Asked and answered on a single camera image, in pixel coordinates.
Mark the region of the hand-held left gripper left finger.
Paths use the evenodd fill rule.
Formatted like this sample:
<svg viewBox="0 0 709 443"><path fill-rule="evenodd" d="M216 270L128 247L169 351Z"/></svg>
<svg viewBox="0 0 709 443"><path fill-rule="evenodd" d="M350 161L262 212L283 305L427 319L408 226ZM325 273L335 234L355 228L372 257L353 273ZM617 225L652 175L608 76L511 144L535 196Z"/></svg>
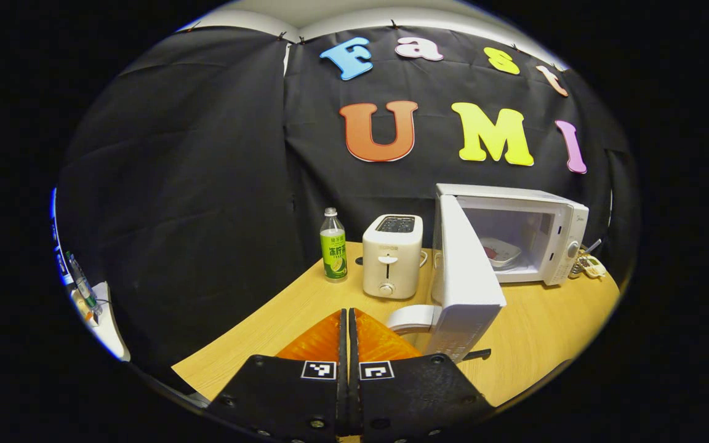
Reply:
<svg viewBox="0 0 709 443"><path fill-rule="evenodd" d="M337 442L347 413L346 317L332 315L332 358L250 356L206 415L263 442Z"/></svg>

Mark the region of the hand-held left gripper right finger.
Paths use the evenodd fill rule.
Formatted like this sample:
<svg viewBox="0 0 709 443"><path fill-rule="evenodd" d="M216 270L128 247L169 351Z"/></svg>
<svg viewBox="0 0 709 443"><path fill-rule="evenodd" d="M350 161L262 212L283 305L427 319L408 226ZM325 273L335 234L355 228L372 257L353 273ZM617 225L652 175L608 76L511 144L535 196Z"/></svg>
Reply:
<svg viewBox="0 0 709 443"><path fill-rule="evenodd" d="M495 415L444 354L366 362L365 314L350 309L350 435L360 442L441 442Z"/></svg>

